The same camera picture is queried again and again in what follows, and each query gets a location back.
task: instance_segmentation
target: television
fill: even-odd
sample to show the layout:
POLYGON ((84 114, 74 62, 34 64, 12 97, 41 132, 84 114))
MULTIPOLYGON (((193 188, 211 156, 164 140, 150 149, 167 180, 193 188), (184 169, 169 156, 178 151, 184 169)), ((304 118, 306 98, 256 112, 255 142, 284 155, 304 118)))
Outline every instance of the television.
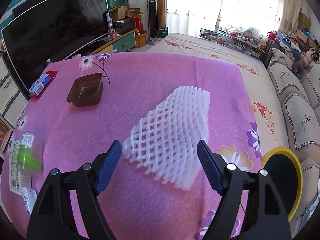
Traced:
POLYGON ((102 14, 107 6, 107 0, 45 0, 2 30, 10 61, 27 90, 48 59, 64 60, 106 34, 102 14))

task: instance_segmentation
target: black round object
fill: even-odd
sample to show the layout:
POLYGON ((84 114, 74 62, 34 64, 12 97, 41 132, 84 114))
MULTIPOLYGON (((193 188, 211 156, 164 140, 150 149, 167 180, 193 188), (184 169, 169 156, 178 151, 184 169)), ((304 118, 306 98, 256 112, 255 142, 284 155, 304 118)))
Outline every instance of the black round object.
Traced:
POLYGON ((267 161, 264 169, 271 176, 289 215, 298 191, 298 176, 293 162, 283 154, 275 154, 267 161))

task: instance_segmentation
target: floral tablecloth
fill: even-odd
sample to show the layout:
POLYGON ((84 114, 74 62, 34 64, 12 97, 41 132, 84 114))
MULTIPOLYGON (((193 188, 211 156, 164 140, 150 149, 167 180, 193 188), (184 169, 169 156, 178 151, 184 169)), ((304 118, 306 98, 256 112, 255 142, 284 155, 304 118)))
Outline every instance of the floral tablecloth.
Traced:
MULTIPOLYGON (((44 144, 43 174, 33 177, 37 193, 51 169, 78 169, 108 150, 115 139, 130 136, 141 117, 177 87, 194 86, 211 94, 208 146, 241 170, 257 172, 261 152, 257 124, 238 67, 234 64, 162 53, 115 53, 51 63, 46 71, 57 76, 39 100, 31 99, 13 132, 26 131, 44 144), (102 72, 101 101, 76 108, 67 103, 75 79, 102 72)), ((21 196, 9 190, 9 160, 4 160, 1 198, 17 230, 26 236, 29 217, 21 196)), ((124 157, 108 188, 98 196, 101 209, 118 240, 200 240, 217 210, 220 196, 211 189, 201 169, 191 190, 162 184, 124 157)), ((78 231, 86 236, 75 192, 71 202, 78 231)), ((242 204, 246 207, 246 193, 242 204)), ((240 207, 232 235, 244 217, 240 207)))

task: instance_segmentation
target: sheer curtain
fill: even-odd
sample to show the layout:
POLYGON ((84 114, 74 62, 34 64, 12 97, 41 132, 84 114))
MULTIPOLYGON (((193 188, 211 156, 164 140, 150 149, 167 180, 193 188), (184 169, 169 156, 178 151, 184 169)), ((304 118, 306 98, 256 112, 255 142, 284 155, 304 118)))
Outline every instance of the sheer curtain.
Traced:
POLYGON ((167 27, 177 32, 199 36, 200 29, 214 29, 222 0, 167 0, 167 27))
POLYGON ((298 24, 302 0, 167 0, 169 32, 199 36, 200 28, 252 29, 264 44, 271 30, 290 34, 298 24))
POLYGON ((219 25, 239 32, 252 27, 263 44, 268 32, 279 29, 283 4, 284 0, 223 0, 219 25))

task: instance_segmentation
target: foam fruit net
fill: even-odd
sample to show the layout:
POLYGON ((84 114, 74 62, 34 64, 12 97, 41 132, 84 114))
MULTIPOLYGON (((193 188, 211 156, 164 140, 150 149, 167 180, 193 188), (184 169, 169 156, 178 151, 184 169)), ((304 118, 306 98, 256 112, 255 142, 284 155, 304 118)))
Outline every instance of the foam fruit net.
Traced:
POLYGON ((163 184, 190 190, 201 169, 196 154, 200 140, 208 142, 210 93, 179 87, 156 109, 141 118, 124 141, 123 155, 163 184))

